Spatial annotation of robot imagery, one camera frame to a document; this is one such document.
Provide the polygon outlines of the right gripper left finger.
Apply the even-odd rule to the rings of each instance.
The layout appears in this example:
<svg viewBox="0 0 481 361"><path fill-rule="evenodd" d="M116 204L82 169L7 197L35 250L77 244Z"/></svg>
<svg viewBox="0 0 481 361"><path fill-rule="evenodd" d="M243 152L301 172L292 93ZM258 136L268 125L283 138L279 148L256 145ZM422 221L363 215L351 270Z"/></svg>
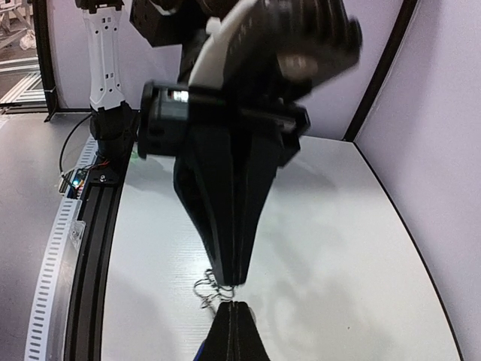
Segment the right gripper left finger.
<svg viewBox="0 0 481 361"><path fill-rule="evenodd" d="M222 302L209 330L207 349L209 360L233 360L233 302Z"/></svg>

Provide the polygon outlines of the metal keyring disc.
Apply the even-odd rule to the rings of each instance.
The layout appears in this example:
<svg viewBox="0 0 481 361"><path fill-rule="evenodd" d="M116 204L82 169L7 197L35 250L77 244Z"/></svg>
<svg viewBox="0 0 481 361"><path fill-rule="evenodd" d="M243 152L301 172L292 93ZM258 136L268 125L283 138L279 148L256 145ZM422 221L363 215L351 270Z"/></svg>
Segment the metal keyring disc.
<svg viewBox="0 0 481 361"><path fill-rule="evenodd" d="M212 308L217 301L231 301L235 297L235 287L220 285L213 270L208 268L203 278L194 283L193 293L199 298L201 308Z"/></svg>

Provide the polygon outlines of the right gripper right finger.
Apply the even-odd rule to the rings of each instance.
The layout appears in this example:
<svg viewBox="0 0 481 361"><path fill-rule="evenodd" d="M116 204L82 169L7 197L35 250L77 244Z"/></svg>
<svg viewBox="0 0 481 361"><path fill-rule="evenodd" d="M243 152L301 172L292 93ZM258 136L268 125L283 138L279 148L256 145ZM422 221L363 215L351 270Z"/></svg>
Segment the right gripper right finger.
<svg viewBox="0 0 481 361"><path fill-rule="evenodd" d="M233 360L269 361L252 309L246 302L234 302Z"/></svg>

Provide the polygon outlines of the key with blue tag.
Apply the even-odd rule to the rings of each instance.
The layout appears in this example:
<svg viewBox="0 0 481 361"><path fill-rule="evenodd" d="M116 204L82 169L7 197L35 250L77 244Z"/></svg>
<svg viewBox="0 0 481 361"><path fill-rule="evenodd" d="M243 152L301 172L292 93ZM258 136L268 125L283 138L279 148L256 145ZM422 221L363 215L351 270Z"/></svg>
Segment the key with blue tag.
<svg viewBox="0 0 481 361"><path fill-rule="evenodd" d="M194 357L193 361L208 361L210 359L208 349L207 349L207 343L209 341L210 334L207 333L204 340L200 343Z"/></svg>

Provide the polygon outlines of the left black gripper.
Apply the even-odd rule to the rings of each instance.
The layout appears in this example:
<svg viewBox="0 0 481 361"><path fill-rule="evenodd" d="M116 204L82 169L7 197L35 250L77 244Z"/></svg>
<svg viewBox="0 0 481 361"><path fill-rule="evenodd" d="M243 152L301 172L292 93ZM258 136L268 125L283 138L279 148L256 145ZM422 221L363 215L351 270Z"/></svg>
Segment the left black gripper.
<svg viewBox="0 0 481 361"><path fill-rule="evenodd" d="M139 116L140 158L179 154L174 189L201 236L217 282L244 284L277 166L286 166L299 152L299 138L310 128L307 110L279 102L244 105L211 89L150 80ZM235 148L233 210L231 140L224 128L262 132L269 126L280 135L252 134Z"/></svg>

